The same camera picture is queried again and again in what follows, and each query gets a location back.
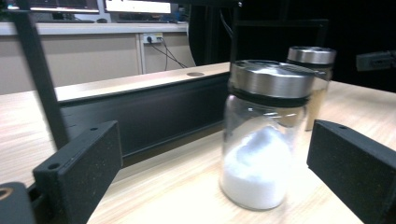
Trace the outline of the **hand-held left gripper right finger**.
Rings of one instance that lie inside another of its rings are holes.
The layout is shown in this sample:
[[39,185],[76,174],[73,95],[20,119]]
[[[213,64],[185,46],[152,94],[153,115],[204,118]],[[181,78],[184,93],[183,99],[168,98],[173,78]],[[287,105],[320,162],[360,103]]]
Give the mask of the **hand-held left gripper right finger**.
[[306,163],[364,224],[396,224],[396,151],[316,120]]

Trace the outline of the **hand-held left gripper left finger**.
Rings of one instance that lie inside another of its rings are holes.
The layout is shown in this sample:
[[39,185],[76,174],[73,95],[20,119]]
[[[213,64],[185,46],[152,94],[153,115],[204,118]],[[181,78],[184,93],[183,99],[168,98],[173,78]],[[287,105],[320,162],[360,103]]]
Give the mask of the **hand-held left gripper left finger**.
[[86,224],[121,166],[116,121],[70,141],[33,170],[38,224]]

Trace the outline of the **black metal shelf rack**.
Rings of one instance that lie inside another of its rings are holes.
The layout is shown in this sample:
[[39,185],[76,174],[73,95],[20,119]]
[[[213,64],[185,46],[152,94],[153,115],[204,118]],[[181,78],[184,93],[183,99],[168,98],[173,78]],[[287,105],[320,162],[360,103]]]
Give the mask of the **black metal shelf rack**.
[[123,164],[154,157],[222,129],[230,75],[228,63],[106,80],[108,91],[83,84],[54,88],[31,10],[12,10],[21,48],[35,83],[55,147],[84,130],[116,120]]

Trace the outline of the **glass jar with white powder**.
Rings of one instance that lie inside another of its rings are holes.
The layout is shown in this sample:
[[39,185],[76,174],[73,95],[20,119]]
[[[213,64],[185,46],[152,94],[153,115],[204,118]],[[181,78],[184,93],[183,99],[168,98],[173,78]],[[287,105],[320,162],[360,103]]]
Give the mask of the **glass jar with white powder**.
[[233,203],[268,210],[284,201],[314,78],[313,70],[289,63],[231,65],[219,184]]

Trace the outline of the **black curtain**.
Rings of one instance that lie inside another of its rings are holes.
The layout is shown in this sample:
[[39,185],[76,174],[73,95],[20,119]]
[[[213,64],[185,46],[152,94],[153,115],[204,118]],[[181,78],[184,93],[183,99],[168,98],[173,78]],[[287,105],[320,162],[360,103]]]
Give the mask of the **black curtain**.
[[332,79],[396,92],[396,68],[359,72],[356,56],[396,50],[396,0],[239,0],[193,6],[188,37],[196,65],[284,62],[292,46],[336,51]]

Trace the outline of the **beige office desk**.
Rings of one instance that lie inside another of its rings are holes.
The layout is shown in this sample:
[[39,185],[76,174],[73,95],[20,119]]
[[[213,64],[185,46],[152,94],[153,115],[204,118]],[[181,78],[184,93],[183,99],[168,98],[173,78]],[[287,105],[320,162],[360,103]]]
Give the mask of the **beige office desk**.
[[[186,24],[40,23],[56,87],[193,67]],[[144,44],[143,34],[163,41]],[[11,22],[0,22],[0,94],[31,91],[30,71]]]

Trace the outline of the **white power outlet with plug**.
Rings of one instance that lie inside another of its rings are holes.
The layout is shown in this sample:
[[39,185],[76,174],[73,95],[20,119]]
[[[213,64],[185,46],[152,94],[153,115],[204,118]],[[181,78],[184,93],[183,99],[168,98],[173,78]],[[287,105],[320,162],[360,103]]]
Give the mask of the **white power outlet with plug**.
[[143,34],[143,43],[144,44],[157,44],[163,41],[162,33],[146,33]]

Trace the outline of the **computer monitor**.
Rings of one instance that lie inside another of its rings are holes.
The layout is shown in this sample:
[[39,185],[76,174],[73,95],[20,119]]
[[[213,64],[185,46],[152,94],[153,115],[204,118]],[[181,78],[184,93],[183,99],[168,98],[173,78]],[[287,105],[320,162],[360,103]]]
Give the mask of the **computer monitor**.
[[169,14],[171,4],[137,0],[104,0],[107,12],[159,13]]
[[5,0],[7,9],[20,9],[19,1],[28,4],[33,12],[92,13],[99,12],[97,0]]

